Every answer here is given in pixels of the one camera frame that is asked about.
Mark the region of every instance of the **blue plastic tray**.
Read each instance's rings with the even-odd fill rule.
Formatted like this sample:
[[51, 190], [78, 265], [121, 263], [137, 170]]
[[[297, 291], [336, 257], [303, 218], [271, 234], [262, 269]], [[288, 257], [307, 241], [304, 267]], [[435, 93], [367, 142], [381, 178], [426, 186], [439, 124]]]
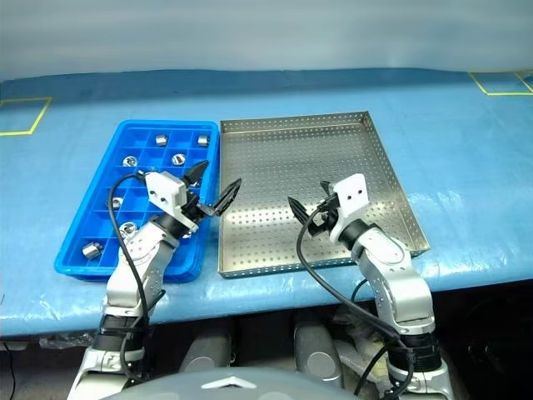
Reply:
[[[165, 134], [165, 147], [156, 145], [156, 135]], [[198, 136], [209, 137], [209, 145], [200, 147]], [[112, 231], [107, 213], [107, 195], [115, 181], [127, 173], [138, 170], [168, 171], [176, 177], [195, 163], [209, 161], [199, 187], [191, 190], [199, 195], [202, 203], [212, 203], [218, 178], [218, 126], [213, 122], [199, 121], [143, 121], [122, 122], [109, 144], [91, 184], [85, 193], [80, 208], [68, 230], [54, 267], [59, 273], [92, 281], [107, 280], [118, 260], [118, 240]], [[172, 165], [172, 156], [186, 155], [183, 167]], [[136, 167], [123, 167], [126, 156], [137, 158]], [[146, 187], [136, 179], [128, 179], [116, 190], [115, 197], [123, 198], [116, 210], [118, 224], [135, 222], [138, 227], [154, 214], [162, 211], [148, 202]], [[191, 238], [180, 240], [180, 247], [174, 253], [165, 271], [167, 282], [187, 282], [194, 279], [202, 268], [203, 253], [207, 240], [210, 218], [201, 222], [198, 231]], [[90, 243], [103, 245], [102, 255], [87, 260], [82, 248]]]

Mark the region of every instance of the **blue tablecloth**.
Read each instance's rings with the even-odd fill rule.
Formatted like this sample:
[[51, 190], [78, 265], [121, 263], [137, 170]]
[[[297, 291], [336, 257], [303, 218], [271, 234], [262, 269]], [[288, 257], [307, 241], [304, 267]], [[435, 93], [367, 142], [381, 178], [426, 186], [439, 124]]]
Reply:
[[[523, 90], [509, 84], [507, 92]], [[106, 73], [0, 90], [2, 99], [53, 97], [33, 135], [0, 137], [0, 335], [97, 326], [105, 284], [59, 275], [53, 261], [115, 128], [129, 118], [368, 110], [431, 245], [414, 261], [431, 289], [533, 278], [533, 96], [487, 96], [466, 73], [424, 70]], [[31, 125], [34, 109], [6, 113], [6, 105], [0, 131]], [[223, 279], [217, 226], [201, 276], [167, 284], [153, 322], [334, 302], [306, 272]], [[353, 266], [321, 273], [346, 295], [361, 279]]]

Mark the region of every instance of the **floor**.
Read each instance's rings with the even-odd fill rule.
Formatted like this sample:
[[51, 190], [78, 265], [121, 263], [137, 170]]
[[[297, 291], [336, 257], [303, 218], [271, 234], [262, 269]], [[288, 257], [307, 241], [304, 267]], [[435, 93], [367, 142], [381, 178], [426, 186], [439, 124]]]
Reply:
[[[453, 376], [463, 384], [457, 398], [480, 400], [505, 395], [509, 385], [531, 398], [529, 378], [533, 373], [533, 282], [519, 282], [477, 289], [435, 293], [437, 332], [451, 358]], [[316, 313], [327, 320], [336, 307], [321, 307]], [[268, 312], [233, 319], [235, 365], [294, 370], [292, 311]], [[152, 343], [153, 376], [174, 373], [192, 339], [215, 320], [161, 325]], [[328, 324], [334, 338], [338, 329]], [[17, 377], [15, 400], [66, 398], [82, 358], [83, 347], [43, 349], [31, 343], [24, 351], [13, 351]], [[7, 354], [0, 352], [0, 400], [7, 400], [12, 379]], [[353, 390], [357, 377], [346, 372], [346, 388]], [[376, 398], [368, 385], [362, 397]]]

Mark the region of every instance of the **wire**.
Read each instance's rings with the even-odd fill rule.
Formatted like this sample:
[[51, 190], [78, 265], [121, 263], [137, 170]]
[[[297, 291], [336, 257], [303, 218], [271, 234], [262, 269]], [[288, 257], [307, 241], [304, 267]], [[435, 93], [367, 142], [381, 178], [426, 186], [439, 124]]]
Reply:
[[380, 348], [379, 352], [377, 352], [372, 360], [369, 362], [368, 366], [365, 369], [365, 372], [361, 375], [359, 378], [359, 382], [357, 383], [356, 390], [353, 392], [354, 396], [357, 396], [361, 389], [363, 388], [363, 385], [365, 384], [366, 380], [368, 379], [368, 375], [370, 375], [370, 372], [378, 362], [378, 360], [383, 356], [383, 354], [386, 353], [386, 347], [383, 346]]
[[388, 323], [380, 320], [378, 317], [373, 316], [368, 311], [363, 310], [361, 307], [357, 306], [354, 302], [350, 301], [348, 298], [344, 297], [339, 291], [337, 291], [332, 285], [324, 280], [311, 266], [311, 264], [306, 260], [301, 251], [301, 243], [303, 237], [306, 234], [307, 229], [311, 225], [313, 219], [316, 215], [324, 208], [326, 205], [325, 202], [321, 203], [315, 211], [311, 213], [309, 218], [304, 222], [301, 227], [301, 231], [298, 234], [298, 239], [296, 240], [296, 254], [300, 259], [301, 265], [311, 274], [311, 276], [323, 287], [325, 288], [334, 298], [339, 302], [347, 306], [354, 314], [359, 318], [363, 319], [370, 325], [372, 325], [376, 330], [378, 330], [383, 336], [388, 338], [391, 343], [396, 343], [400, 348], [403, 348], [407, 351], [407, 362], [408, 362], [408, 371], [406, 380], [403, 381], [399, 386], [395, 387], [391, 392], [387, 393], [382, 400], [393, 400], [402, 394], [409, 386], [411, 379], [413, 378], [413, 373], [415, 372], [415, 358], [411, 348], [408, 348], [401, 340], [400, 334]]
[[132, 270], [133, 277], [135, 278], [135, 282], [137, 284], [137, 290], [139, 291], [139, 296], [141, 298], [141, 305], [142, 305], [142, 319], [144, 320], [144, 328], [148, 329], [148, 307], [147, 307], [147, 297], [144, 293], [144, 288], [142, 287], [141, 278], [139, 277], [139, 273], [137, 272], [137, 269], [135, 268], [135, 263], [132, 260], [132, 256], [130, 256], [129, 251], [126, 248], [126, 243], [124, 242], [124, 239], [122, 239], [122, 235], [120, 234], [120, 229], [118, 227], [117, 223], [117, 217], [115, 217], [115, 212], [113, 211], [113, 197], [115, 194], [115, 191], [120, 186], [122, 182], [129, 178], [135, 178], [140, 181], [143, 181], [143, 176], [138, 173], [129, 173], [128, 175], [124, 175], [123, 177], [120, 177], [111, 187], [109, 190], [109, 195], [107, 196], [107, 210], [109, 211], [109, 217], [111, 218], [111, 225], [113, 226], [113, 231], [115, 232], [115, 235], [118, 239], [118, 244], [120, 245], [120, 248], [122, 249], [122, 252], [124, 253], [124, 257], [127, 260], [127, 265], [129, 265], [130, 269]]
[[415, 373], [415, 356], [412, 352], [412, 349], [407, 350], [407, 361], [409, 363], [409, 369], [407, 370], [406, 379], [400, 383], [399, 386], [395, 387], [394, 390], [383, 396], [382, 400], [396, 400], [398, 396], [400, 396], [407, 389], [409, 383], [411, 383], [413, 374]]
[[13, 355], [11, 354], [11, 350], [9, 350], [7, 343], [4, 343], [3, 346], [6, 348], [7, 357], [9, 358], [9, 371], [11, 371], [12, 378], [11, 394], [9, 395], [9, 400], [12, 400], [15, 396], [15, 390], [17, 389], [17, 378], [15, 377], [15, 370], [13, 368]]
[[357, 292], [359, 292], [359, 289], [361, 289], [361, 288], [363, 287], [363, 285], [364, 285], [365, 283], [367, 283], [367, 282], [368, 282], [368, 281], [367, 281], [366, 279], [363, 279], [362, 281], [360, 281], [360, 282], [357, 284], [356, 288], [353, 289], [353, 293], [351, 294], [351, 297], [350, 297], [350, 300], [351, 300], [352, 303], [354, 303], [354, 302], [356, 301], [356, 295], [357, 295]]
[[311, 274], [312, 277], [315, 278], [315, 280], [320, 283], [321, 286], [323, 286], [334, 298], [336, 298], [339, 302], [350, 308], [350, 310], [355, 313], [358, 317], [361, 319], [364, 319], [369, 324], [371, 324], [375, 329], [380, 331], [383, 335], [385, 335], [387, 338], [391, 339], [393, 342], [399, 342], [401, 347], [406, 348], [403, 343], [400, 341], [400, 334], [391, 327], [388, 323], [383, 322], [379, 318], [373, 316], [368, 311], [363, 310], [361, 307], [357, 306], [355, 303], [351, 302], [350, 299], [344, 297], [340, 292], [338, 292], [332, 285], [330, 285], [328, 282], [326, 282], [309, 264], [309, 262], [305, 259], [303, 253], [301, 252], [301, 242], [303, 241], [304, 234], [307, 231], [307, 228], [309, 225], [311, 225], [311, 222], [313, 218], [320, 212], [320, 206], [315, 211], [312, 212], [311, 216], [307, 219], [307, 221], [303, 224], [301, 227], [301, 231], [298, 234], [298, 240], [296, 241], [296, 254], [298, 255], [298, 258], [300, 259], [301, 265], [304, 266], [304, 268]]
[[[159, 300], [161, 300], [161, 298], [165, 295], [165, 291], [164, 290], [161, 290], [159, 292], [159, 294], [157, 295], [157, 297], [154, 299], [153, 303], [150, 305], [150, 307], [148, 308], [148, 311], [152, 310], [152, 308], [154, 308], [157, 304], [157, 302]], [[142, 316], [140, 317], [137, 317], [132, 325], [130, 326], [130, 329], [134, 328], [142, 319]], [[120, 343], [120, 352], [119, 352], [119, 357], [120, 357], [120, 365], [122, 367], [122, 370], [124, 371], [124, 373], [126, 374], [126, 376], [133, 380], [134, 382], [144, 382], [144, 379], [142, 378], [139, 378], [137, 375], [135, 375], [129, 368], [129, 366], [127, 365], [126, 363], [126, 342], [127, 340], [131, 339], [131, 333], [130, 332], [127, 332], [126, 335], [124, 335], [124, 337], [122, 338], [122, 342]]]

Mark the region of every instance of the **yellow tape line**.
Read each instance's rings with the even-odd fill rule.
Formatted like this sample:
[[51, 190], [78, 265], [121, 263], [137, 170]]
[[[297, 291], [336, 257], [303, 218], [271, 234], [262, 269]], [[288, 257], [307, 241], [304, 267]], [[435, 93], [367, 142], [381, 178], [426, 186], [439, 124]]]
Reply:
[[41, 122], [44, 113], [47, 111], [50, 102], [53, 100], [53, 97], [26, 97], [26, 98], [9, 98], [7, 100], [0, 100], [0, 107], [4, 103], [22, 103], [22, 102], [41, 102], [44, 101], [44, 106], [42, 106], [41, 111], [33, 121], [32, 126], [27, 131], [5, 131], [0, 132], [0, 136], [20, 136], [20, 135], [33, 135], [33, 131], [37, 128], [37, 125]]
[[515, 75], [520, 82], [526, 86], [529, 92], [487, 92], [485, 87], [477, 80], [475, 73], [505, 73], [505, 72], [469, 72], [468, 75], [476, 83], [477, 87], [487, 96], [533, 96], [533, 87], [531, 87], [517, 72], [507, 72]]

